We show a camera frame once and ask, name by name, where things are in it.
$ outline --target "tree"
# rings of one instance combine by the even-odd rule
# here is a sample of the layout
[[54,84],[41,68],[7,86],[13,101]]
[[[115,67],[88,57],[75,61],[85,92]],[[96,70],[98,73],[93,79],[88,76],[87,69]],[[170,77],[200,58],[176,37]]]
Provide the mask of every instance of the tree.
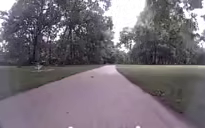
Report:
[[0,12],[1,41],[20,64],[103,63],[113,45],[110,0],[18,0]]
[[120,38],[120,44],[126,44],[126,40],[135,43],[129,52],[134,63],[194,63],[192,60],[198,43],[194,33],[197,24],[193,14],[190,19],[185,18],[180,4],[180,1],[174,0],[147,0],[145,10],[130,32],[132,36],[122,34]]

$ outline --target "sky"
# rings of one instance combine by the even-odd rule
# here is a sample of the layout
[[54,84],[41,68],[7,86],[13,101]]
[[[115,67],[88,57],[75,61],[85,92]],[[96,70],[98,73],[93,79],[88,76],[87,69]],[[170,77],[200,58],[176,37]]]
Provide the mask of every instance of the sky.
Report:
[[[112,0],[112,6],[105,15],[112,16],[113,18],[115,43],[119,41],[119,33],[124,27],[134,27],[137,16],[139,16],[145,7],[145,1],[146,0]],[[9,10],[14,2],[15,0],[0,0],[0,10]],[[205,29],[205,22],[199,16],[205,14],[205,8],[197,9],[195,12],[198,14],[198,32],[202,33]]]

